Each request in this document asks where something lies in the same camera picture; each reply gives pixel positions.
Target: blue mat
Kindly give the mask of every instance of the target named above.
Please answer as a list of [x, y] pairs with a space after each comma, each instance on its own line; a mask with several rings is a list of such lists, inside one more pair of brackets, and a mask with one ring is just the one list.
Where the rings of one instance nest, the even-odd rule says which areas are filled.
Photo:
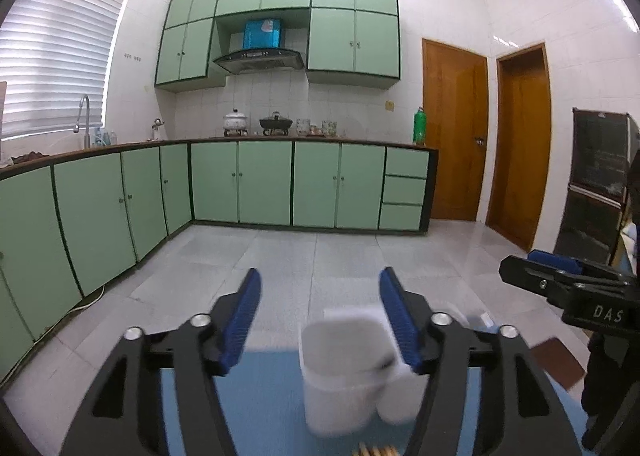
[[[404, 452], [413, 423], [390, 426], [376, 415], [364, 431], [341, 438], [316, 438], [306, 428], [298, 353], [246, 352], [225, 378], [216, 378], [220, 403], [238, 456], [350, 456], [360, 442], [394, 445]], [[480, 369], [469, 369], [465, 416], [458, 456], [472, 453], [478, 421]], [[576, 436], [587, 416], [554, 382]], [[162, 371], [162, 406], [171, 456], [185, 456], [178, 424], [174, 372]]]

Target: green bottle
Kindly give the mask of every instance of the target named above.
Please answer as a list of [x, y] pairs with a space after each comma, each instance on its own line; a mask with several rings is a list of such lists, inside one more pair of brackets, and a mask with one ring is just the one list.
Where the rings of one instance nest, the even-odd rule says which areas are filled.
[[427, 115], [424, 109], [418, 107], [414, 115], [414, 145], [424, 146], [424, 135], [427, 132]]

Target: window blind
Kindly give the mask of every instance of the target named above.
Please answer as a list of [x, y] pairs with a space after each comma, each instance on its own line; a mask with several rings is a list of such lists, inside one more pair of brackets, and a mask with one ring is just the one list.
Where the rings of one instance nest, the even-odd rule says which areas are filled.
[[[0, 26], [7, 82], [2, 138], [72, 129], [83, 94], [102, 124], [105, 77], [124, 0], [16, 0]], [[85, 122], [84, 111], [81, 125]]]

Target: tile floor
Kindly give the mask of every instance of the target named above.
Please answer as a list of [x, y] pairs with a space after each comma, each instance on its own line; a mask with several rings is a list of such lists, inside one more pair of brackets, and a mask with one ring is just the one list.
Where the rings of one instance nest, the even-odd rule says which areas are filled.
[[[481, 223], [432, 221], [425, 237], [276, 232], [192, 226], [73, 318], [7, 390], [5, 400], [44, 456], [59, 452], [76, 408], [111, 348], [132, 325], [177, 327], [235, 291], [249, 267], [263, 297], [248, 349], [296, 348], [300, 323], [342, 305], [379, 302], [377, 276], [396, 269], [408, 290], [465, 314], [488, 312], [530, 344], [558, 337], [586, 367], [586, 336], [545, 300], [501, 282], [498, 264], [523, 252]], [[581, 383], [572, 389], [574, 398]]]

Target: brown door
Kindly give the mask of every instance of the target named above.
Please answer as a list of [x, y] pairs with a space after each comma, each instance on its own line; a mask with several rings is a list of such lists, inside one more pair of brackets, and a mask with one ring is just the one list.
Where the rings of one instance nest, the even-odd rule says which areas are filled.
[[498, 143], [486, 221], [526, 250], [540, 220], [550, 147], [551, 95], [541, 44], [498, 60]]
[[431, 217], [474, 221], [489, 112], [486, 58], [422, 41], [426, 145], [440, 150]]

